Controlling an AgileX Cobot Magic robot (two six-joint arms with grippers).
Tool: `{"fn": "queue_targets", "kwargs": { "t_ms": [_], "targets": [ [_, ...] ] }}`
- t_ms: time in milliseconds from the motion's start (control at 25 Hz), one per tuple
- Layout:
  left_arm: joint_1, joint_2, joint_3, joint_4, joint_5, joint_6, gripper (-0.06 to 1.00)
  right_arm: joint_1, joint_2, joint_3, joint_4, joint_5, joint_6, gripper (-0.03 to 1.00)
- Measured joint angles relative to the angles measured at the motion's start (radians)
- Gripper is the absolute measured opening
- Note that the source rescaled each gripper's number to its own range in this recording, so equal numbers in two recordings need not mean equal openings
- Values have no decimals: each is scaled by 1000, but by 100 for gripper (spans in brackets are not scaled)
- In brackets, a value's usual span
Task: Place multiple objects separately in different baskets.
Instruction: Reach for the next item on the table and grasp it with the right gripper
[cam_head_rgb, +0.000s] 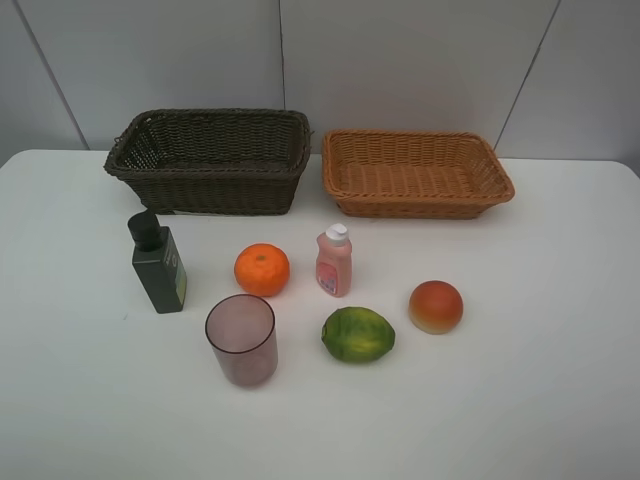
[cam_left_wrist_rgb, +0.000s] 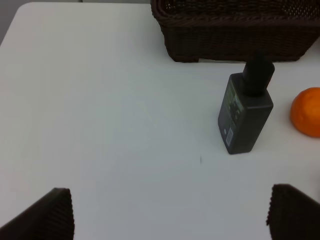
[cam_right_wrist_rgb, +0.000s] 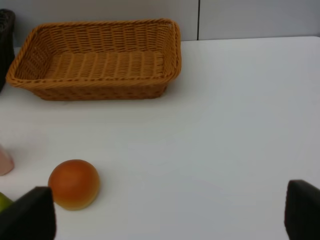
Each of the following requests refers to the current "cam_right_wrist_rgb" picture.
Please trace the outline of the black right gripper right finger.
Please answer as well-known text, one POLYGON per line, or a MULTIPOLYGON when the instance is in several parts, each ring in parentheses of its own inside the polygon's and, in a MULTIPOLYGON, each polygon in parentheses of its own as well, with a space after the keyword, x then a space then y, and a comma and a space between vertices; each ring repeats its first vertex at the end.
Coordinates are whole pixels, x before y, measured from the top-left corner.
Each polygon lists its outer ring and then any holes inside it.
POLYGON ((320 190, 304 180, 287 185, 284 226, 290 240, 320 240, 320 190))

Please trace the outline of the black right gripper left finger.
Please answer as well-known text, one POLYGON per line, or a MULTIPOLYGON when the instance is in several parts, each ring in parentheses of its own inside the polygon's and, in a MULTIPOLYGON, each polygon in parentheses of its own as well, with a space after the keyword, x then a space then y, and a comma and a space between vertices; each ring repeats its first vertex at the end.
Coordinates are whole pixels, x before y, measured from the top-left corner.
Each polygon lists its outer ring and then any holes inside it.
POLYGON ((56 232, 50 187, 37 186, 0 212, 2 240, 53 240, 56 232))

